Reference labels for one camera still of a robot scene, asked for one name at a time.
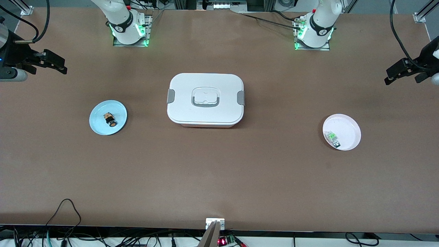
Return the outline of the white lidded storage box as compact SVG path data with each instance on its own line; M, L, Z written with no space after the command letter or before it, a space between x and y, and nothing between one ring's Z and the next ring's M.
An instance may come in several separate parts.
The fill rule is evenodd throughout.
M245 105L244 83L234 74L180 73L167 94L169 119L186 127L230 128Z

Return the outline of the light blue plate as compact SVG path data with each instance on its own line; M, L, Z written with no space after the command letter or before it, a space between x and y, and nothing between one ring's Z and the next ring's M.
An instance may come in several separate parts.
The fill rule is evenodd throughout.
M110 112L116 119L117 125L111 128L104 119L104 114ZM111 136L121 131L127 123L128 112L125 105L116 100L106 100L97 104L91 111L89 125L101 136Z

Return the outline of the white round plate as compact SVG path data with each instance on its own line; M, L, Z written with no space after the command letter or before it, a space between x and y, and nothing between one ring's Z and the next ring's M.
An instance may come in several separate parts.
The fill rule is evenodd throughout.
M325 119L322 127L324 138L325 132L327 131L332 131L338 136L338 141L340 142L341 146L339 148L335 148L336 150L353 150L361 141L361 130L358 123L353 118L345 114L333 114Z

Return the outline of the circuit board with red light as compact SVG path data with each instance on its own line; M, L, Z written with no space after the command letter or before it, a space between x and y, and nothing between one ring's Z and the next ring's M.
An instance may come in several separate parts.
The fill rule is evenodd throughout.
M218 247L227 247L227 246L240 246L239 243L237 243L236 238L234 235L225 235L220 236L217 241Z

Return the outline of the aluminium frame post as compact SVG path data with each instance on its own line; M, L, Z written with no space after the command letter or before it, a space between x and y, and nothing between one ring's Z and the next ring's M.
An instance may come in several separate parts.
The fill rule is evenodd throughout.
M425 18L439 7L439 0L428 0L428 2L413 14L415 23L425 23Z
M8 0L13 5L17 6L21 10L20 15L31 15L33 13L34 7L28 5L24 0Z

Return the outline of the green switch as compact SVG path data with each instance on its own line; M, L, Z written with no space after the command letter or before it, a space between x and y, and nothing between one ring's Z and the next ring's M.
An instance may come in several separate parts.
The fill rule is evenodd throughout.
M325 132L325 138L332 147L339 148L341 146L338 136L332 131Z

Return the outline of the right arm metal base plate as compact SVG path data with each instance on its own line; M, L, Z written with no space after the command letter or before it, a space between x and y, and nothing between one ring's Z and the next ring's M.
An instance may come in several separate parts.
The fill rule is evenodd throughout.
M152 15L130 11L130 23L109 23L114 47L148 47L152 29Z

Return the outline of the metal frame with light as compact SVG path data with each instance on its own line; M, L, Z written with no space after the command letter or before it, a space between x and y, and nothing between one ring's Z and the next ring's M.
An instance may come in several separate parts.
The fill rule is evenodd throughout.
M197 0L197 10L231 10L233 12L246 12L246 0Z

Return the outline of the small metal bracket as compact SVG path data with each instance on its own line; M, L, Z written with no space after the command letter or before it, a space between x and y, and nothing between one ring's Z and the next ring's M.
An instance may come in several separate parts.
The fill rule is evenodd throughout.
M225 230L225 219L223 218L206 218L205 220L205 229L207 230L211 223L220 222L221 223L221 231Z

